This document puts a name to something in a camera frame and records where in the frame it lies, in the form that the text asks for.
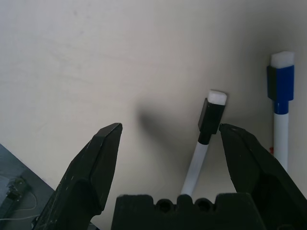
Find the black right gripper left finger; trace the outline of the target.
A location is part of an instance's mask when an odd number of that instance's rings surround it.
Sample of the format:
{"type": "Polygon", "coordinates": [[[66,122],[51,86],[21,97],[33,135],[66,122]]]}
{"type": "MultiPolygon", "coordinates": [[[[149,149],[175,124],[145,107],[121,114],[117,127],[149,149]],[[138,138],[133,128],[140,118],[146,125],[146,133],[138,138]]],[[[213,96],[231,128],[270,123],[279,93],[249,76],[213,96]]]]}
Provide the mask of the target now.
{"type": "Polygon", "coordinates": [[[85,230],[105,209],[122,124],[100,129],[75,156],[35,225],[37,230],[85,230]]]}

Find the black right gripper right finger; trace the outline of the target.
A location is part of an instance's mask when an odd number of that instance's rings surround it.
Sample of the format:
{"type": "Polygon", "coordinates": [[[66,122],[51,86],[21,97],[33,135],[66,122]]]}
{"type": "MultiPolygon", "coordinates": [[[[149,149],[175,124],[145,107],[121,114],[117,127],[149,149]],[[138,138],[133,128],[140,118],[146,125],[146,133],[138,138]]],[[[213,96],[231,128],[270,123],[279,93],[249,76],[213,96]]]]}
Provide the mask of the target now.
{"type": "Polygon", "coordinates": [[[219,126],[235,190],[251,195],[268,230],[305,230],[307,200],[289,174],[245,129],[219,126]]]}

